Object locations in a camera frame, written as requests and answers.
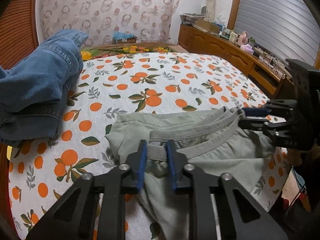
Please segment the grey-green shorts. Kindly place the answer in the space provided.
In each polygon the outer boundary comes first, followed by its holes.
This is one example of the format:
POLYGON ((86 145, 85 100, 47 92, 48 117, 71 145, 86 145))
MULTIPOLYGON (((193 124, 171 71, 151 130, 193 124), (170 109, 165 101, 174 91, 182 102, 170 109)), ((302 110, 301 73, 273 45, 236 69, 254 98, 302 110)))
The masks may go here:
POLYGON ((261 132, 241 129, 239 108, 172 114, 120 115, 107 135, 113 155, 123 163, 147 143, 144 187, 139 200, 159 223, 166 239, 187 239, 188 198, 176 196, 168 174, 165 145, 169 140, 187 161, 219 176, 229 172, 252 191, 275 153, 271 140, 261 132))

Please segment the wooden sideboard cabinet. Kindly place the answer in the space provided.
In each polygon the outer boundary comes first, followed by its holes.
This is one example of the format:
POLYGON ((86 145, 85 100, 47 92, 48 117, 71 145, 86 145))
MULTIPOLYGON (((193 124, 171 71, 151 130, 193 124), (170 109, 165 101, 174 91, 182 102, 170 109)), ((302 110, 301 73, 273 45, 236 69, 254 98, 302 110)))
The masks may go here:
POLYGON ((262 60, 224 38, 181 24, 178 44, 190 53, 215 55, 227 60, 272 99, 295 98, 294 84, 282 76, 279 69, 272 70, 262 60))

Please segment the pink tissue pack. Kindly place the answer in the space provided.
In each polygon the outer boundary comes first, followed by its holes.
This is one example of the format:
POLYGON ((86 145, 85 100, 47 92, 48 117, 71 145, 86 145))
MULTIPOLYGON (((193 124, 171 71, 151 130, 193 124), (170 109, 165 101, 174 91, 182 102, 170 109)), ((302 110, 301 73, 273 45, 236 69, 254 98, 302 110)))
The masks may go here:
POLYGON ((240 49, 245 51, 245 52, 247 52, 247 53, 249 53, 249 54, 251 54, 251 55, 253 55, 253 53, 254 53, 254 50, 253 50, 252 46, 250 46, 249 44, 241 45, 240 49))

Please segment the pink bottle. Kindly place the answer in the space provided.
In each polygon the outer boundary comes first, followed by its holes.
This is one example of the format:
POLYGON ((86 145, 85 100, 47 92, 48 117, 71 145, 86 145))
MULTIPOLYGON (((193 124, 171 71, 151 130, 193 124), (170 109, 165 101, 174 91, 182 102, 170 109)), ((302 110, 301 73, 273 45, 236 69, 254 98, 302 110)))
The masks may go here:
POLYGON ((242 34, 238 37, 237 43, 238 46, 248 44, 247 32, 243 31, 242 34))

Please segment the grey window blind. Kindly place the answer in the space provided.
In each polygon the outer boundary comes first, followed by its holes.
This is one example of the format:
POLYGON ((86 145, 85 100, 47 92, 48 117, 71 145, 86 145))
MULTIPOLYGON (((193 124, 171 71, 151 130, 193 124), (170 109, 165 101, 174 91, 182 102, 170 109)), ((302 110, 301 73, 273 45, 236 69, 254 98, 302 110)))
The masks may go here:
POLYGON ((240 0, 234 30, 282 60, 316 61, 319 26, 303 0, 240 0))

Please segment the yellow plush toy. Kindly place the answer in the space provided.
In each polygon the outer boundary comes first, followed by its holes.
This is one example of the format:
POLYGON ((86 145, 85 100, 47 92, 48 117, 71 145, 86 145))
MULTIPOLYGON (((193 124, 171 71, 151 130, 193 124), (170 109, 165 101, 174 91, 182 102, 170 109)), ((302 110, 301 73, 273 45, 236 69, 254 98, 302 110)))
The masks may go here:
POLYGON ((11 154, 12 154, 12 147, 11 146, 7 146, 7 159, 8 160, 11 159, 11 154))

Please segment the brown cardboard box on cabinet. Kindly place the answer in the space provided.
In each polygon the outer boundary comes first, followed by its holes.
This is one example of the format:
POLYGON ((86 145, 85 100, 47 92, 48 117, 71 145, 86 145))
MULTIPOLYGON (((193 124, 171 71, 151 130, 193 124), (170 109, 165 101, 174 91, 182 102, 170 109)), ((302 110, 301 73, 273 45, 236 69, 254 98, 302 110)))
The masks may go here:
POLYGON ((211 23, 202 19, 198 19, 195 23, 195 27, 200 28, 204 32, 208 33, 219 33, 221 31, 221 27, 215 23, 211 23))

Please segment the orange-print white bed sheet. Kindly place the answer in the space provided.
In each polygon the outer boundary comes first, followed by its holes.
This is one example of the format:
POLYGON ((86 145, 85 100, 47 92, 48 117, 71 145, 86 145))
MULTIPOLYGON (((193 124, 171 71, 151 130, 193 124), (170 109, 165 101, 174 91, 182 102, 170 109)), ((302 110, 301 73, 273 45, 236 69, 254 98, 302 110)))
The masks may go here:
POLYGON ((243 71, 215 56, 83 57, 84 69, 68 94, 57 134, 12 150, 9 197, 21 239, 82 173, 102 174, 115 166, 106 136, 118 117, 198 114, 221 107, 260 107, 267 101, 243 71))

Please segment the tray of papers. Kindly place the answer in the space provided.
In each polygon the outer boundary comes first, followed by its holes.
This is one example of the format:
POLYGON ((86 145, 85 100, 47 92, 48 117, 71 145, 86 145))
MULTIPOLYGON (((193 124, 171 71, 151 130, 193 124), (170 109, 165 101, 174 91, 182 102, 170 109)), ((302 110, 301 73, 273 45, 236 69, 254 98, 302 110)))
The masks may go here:
POLYGON ((180 14, 181 23, 185 25, 194 25, 197 20, 203 20, 205 18, 205 14, 189 14, 183 13, 180 14))

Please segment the folded blue jeans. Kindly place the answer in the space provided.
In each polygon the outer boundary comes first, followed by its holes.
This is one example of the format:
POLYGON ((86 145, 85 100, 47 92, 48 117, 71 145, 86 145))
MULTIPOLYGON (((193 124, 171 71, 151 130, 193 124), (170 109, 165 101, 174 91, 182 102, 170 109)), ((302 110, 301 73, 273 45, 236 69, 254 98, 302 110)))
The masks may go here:
POLYGON ((11 69, 1 69, 1 143, 17 147, 57 134, 87 39, 83 31, 60 30, 11 69))

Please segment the floral pink green blanket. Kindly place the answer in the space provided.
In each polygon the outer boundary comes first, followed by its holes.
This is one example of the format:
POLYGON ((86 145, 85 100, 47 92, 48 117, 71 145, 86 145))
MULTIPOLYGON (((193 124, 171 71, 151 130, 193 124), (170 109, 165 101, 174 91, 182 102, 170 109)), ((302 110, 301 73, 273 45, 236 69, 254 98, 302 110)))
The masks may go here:
POLYGON ((146 46, 137 45, 126 45, 126 46, 100 46, 83 49, 81 51, 81 56, 84 61, 89 61, 93 59, 100 59, 105 57, 117 56, 118 58, 123 58, 129 55, 132 58, 133 54, 148 54, 148 53, 161 53, 166 54, 169 52, 173 53, 187 53, 188 51, 181 46, 173 45, 160 45, 157 44, 147 44, 146 46))

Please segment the cardboard box with blue bag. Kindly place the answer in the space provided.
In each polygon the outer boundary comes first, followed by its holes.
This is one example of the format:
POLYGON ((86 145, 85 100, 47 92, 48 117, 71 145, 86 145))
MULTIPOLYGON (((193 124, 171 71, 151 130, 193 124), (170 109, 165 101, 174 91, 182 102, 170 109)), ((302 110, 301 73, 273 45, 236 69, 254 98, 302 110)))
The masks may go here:
POLYGON ((115 31, 113 34, 113 44, 136 43, 137 38, 131 33, 115 31))

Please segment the brown louvered wardrobe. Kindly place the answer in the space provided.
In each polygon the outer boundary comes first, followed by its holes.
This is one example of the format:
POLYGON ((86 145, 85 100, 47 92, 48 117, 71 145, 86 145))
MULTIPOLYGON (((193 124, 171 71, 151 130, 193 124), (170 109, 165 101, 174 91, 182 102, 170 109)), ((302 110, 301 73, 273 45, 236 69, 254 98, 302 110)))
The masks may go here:
POLYGON ((36 0, 11 0, 1 14, 1 67, 10 69, 39 45, 36 0))

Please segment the circle-pattern sheer curtain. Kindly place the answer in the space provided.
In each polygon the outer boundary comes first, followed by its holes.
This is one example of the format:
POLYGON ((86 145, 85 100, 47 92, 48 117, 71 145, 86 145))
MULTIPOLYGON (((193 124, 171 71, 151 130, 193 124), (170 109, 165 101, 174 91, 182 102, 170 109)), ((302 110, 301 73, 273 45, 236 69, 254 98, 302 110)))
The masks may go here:
POLYGON ((180 0, 41 0, 44 38, 62 29, 85 32, 86 47, 111 44, 114 32, 139 42, 170 41, 172 15, 180 0))

